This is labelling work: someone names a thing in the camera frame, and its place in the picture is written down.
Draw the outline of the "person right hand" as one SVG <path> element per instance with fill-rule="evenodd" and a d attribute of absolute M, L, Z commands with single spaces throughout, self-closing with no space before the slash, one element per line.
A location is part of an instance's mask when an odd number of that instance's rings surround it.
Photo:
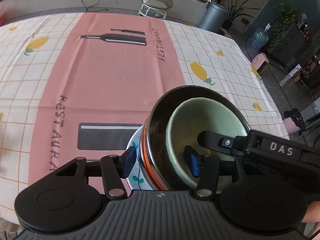
<path fill-rule="evenodd" d="M 320 222 L 320 201 L 314 201 L 308 205 L 307 212 L 302 222 L 303 223 Z"/>

